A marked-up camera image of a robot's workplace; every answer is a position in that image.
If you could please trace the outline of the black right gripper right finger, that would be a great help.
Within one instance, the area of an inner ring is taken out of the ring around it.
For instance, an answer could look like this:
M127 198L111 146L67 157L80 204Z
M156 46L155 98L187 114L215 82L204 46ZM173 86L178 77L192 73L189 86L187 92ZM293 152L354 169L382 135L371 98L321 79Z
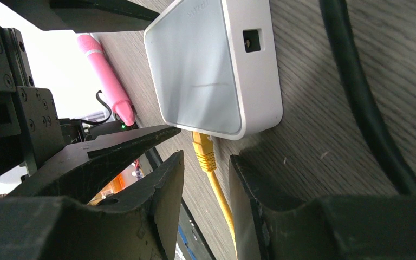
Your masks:
M306 202L238 155L229 184L239 259L416 259L416 196Z

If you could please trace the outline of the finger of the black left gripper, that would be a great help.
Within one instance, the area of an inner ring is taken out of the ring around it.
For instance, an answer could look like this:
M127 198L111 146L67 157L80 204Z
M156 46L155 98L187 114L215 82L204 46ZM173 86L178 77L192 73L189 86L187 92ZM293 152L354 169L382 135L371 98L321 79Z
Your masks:
M7 198L67 196L86 204L146 151L180 132L159 125L67 145Z
M145 30L160 14L131 1L1 1L43 31L115 33Z

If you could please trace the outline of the small white grey hub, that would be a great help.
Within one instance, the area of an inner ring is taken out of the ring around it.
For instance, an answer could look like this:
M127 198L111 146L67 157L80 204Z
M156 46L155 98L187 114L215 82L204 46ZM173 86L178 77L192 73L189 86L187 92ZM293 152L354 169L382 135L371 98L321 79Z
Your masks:
M282 120L269 1L174 1L144 45L166 124L239 140Z

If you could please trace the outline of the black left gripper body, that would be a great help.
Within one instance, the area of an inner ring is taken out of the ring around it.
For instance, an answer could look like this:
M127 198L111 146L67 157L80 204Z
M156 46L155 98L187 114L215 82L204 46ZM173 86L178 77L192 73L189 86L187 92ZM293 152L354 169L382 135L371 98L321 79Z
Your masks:
M64 146L53 95L35 87L20 31L0 27L0 176L21 163L33 175Z

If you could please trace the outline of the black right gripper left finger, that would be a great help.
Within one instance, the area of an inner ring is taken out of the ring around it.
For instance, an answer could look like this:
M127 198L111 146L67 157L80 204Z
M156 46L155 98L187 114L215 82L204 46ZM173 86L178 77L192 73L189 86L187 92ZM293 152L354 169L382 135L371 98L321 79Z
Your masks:
M184 153L95 206L69 197L0 199L0 259L174 259Z

